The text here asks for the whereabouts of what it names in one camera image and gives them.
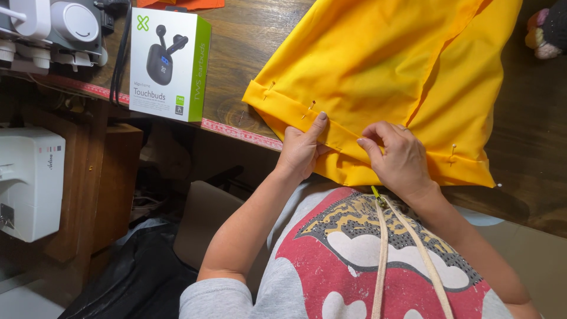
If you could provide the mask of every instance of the hand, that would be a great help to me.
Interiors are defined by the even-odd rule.
[[[305,133],[294,127],[287,127],[276,170],[297,177],[299,181],[308,178],[313,173],[317,158],[331,149],[317,142],[326,126],[327,114],[321,112]]]
[[[411,206],[439,186],[429,177],[423,144],[404,128],[386,121],[373,123],[362,131],[366,138],[357,143],[368,153],[384,186]],[[371,138],[382,139],[384,153]]]

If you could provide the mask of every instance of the green x logo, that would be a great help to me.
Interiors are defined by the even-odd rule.
[[[149,16],[145,16],[142,18],[141,15],[138,15],[138,30],[144,29],[144,31],[148,31],[150,27],[147,26],[147,23],[150,21]]]

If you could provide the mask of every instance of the woman's right hand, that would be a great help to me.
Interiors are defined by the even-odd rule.
[[[372,169],[389,190],[412,206],[432,191],[439,190],[427,169],[425,148],[410,130],[401,124],[380,121],[362,131],[365,138],[357,143],[370,157]],[[374,141],[381,138],[384,153]]]

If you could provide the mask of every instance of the crocheted toy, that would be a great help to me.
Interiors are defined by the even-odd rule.
[[[526,45],[540,59],[554,58],[567,51],[567,0],[557,1],[528,20]]]

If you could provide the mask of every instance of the charging case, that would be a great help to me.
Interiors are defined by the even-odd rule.
[[[173,75],[174,61],[167,50],[159,44],[152,44],[147,55],[146,70],[155,83],[168,85]]]

